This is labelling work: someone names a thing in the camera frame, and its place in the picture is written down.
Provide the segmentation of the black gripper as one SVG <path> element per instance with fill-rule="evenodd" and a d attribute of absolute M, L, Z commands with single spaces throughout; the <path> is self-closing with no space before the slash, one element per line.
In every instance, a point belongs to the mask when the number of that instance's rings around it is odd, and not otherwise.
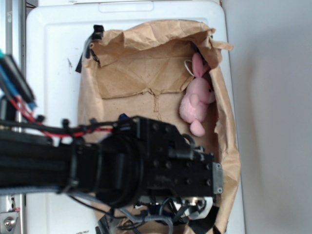
<path fill-rule="evenodd" d="M 214 154 L 197 147 L 171 124 L 137 118 L 136 136 L 144 143 L 144 199 L 177 205 L 175 219 L 203 219 L 223 192 L 223 169 Z"/>

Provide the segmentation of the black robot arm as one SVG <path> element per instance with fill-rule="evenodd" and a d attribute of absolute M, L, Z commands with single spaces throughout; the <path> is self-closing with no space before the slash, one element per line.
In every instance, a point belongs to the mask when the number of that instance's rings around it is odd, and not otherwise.
<path fill-rule="evenodd" d="M 171 124 L 132 117 L 61 128 L 1 121 L 0 192 L 94 193 L 113 208 L 216 197 L 223 170 L 214 155 Z"/>

